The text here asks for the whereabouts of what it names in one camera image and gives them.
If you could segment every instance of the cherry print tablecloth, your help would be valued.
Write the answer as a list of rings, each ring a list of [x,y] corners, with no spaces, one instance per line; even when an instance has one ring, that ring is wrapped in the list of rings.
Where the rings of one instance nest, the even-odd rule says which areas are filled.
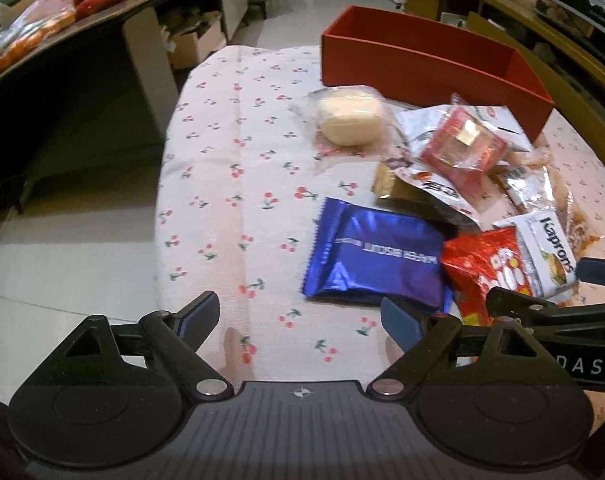
[[[300,293],[323,199],[374,206],[376,162],[315,171],[316,152],[288,110],[321,88],[317,46],[278,51],[228,46],[193,70],[169,125],[157,202],[161,307],[203,290],[221,319],[199,354],[243,380],[357,379],[367,384],[401,354],[376,308],[311,303]],[[544,133],[556,163],[604,239],[605,169],[554,111]],[[580,301],[605,302],[581,284]],[[605,418],[605,394],[591,396]]]

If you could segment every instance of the red box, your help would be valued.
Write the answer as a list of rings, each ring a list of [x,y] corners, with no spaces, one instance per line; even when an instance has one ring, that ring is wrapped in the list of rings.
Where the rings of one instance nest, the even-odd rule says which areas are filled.
[[[351,6],[322,33],[321,51],[326,86],[372,86],[418,106],[454,93],[473,105],[506,105],[532,141],[554,108],[516,49],[402,12]]]

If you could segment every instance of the orange snack bag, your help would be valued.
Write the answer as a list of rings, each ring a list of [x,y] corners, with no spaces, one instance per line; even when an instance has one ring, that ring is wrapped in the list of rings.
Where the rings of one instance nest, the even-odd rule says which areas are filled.
[[[494,286],[531,295],[514,226],[445,242],[441,261],[458,292],[456,303],[466,324],[491,324],[485,300]]]

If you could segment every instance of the blue wafer biscuit package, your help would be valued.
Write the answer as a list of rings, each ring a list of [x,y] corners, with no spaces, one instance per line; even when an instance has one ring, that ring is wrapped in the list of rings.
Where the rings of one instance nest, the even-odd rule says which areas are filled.
[[[379,305],[383,297],[447,311],[453,292],[440,257],[443,228],[412,216],[325,200],[302,293]]]

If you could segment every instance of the white tile floor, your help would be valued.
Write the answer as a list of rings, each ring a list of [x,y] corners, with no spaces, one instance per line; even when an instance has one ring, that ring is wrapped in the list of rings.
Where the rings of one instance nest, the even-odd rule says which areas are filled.
[[[389,0],[271,0],[268,19],[251,9],[234,43],[318,44],[351,4],[393,8]],[[86,315],[133,321],[157,309],[157,180],[150,163],[52,179],[25,215],[11,212],[0,224],[0,400]]]

